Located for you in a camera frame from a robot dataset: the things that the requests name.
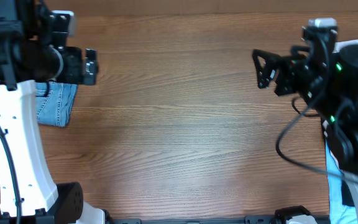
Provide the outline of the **light blue denim jeans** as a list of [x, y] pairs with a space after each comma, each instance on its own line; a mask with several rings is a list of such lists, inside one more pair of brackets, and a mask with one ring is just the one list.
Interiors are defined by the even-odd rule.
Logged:
[[70, 121], [78, 85], [36, 83], [36, 112], [40, 124], [64, 128]]

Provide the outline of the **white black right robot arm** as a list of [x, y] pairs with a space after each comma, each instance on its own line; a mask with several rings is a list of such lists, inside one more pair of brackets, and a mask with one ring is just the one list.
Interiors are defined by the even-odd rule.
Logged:
[[303, 28], [305, 45], [281, 56], [255, 49], [252, 59], [259, 88], [275, 82], [279, 96], [293, 93], [326, 125], [326, 142], [348, 185], [358, 219], [358, 44], [335, 51], [338, 28]]

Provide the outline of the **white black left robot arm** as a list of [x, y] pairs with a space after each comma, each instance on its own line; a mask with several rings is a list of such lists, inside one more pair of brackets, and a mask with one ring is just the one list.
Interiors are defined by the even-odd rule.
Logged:
[[53, 181], [40, 137], [36, 83], [96, 83], [96, 51], [67, 46], [75, 26], [72, 11], [0, 0], [0, 223], [112, 222], [79, 183]]

